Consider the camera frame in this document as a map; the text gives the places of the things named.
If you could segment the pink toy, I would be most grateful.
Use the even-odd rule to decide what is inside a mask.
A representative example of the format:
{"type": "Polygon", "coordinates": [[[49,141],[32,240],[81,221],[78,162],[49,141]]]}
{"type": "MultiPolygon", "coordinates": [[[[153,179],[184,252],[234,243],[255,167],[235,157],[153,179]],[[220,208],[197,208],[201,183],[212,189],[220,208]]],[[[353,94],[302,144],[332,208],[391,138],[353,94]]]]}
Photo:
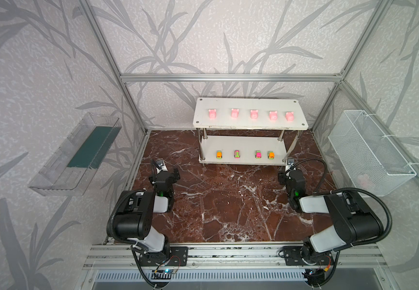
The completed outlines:
{"type": "Polygon", "coordinates": [[[239,109],[232,108],[231,109],[231,118],[236,119],[239,117],[239,109]]]}
{"type": "Polygon", "coordinates": [[[259,117],[259,111],[257,109],[250,110],[250,118],[256,120],[259,117]]]}
{"type": "Polygon", "coordinates": [[[278,112],[277,111],[270,111],[269,112],[269,119],[274,122],[278,119],[278,112]]]}
{"type": "Polygon", "coordinates": [[[208,118],[209,119],[216,119],[217,117],[217,109],[209,109],[208,110],[208,118]]]}
{"type": "Polygon", "coordinates": [[[288,122],[293,122],[294,121],[294,118],[295,118],[293,112],[287,112],[286,115],[285,115],[285,117],[286,117],[286,120],[288,122]]]}

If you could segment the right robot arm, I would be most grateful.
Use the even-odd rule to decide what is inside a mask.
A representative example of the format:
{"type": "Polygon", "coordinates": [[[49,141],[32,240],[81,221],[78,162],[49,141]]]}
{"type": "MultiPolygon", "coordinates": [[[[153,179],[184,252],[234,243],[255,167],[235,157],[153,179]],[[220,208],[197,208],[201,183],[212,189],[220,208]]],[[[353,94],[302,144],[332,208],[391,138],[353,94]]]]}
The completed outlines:
{"type": "Polygon", "coordinates": [[[317,195],[306,194],[306,180],[301,170],[284,170],[278,181],[286,187],[289,205],[299,213],[324,213],[332,226],[307,238],[303,257],[329,251],[339,252],[358,245],[374,244],[386,238],[393,225],[388,206],[376,195],[361,188],[346,187],[317,195]],[[374,199],[384,210],[386,225],[366,203],[363,195],[374,199]]]}

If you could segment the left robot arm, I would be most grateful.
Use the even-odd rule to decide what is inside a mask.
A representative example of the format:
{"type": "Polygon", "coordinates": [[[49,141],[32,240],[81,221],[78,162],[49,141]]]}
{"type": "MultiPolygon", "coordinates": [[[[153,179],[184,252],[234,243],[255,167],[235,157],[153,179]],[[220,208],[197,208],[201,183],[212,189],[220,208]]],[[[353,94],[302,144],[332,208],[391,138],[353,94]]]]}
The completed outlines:
{"type": "Polygon", "coordinates": [[[159,170],[150,177],[152,191],[123,191],[107,222],[107,235],[117,242],[130,244],[134,252],[143,256],[169,259],[169,240],[152,226],[152,219],[155,213],[172,211],[173,185],[179,180],[178,169],[159,170]]]}

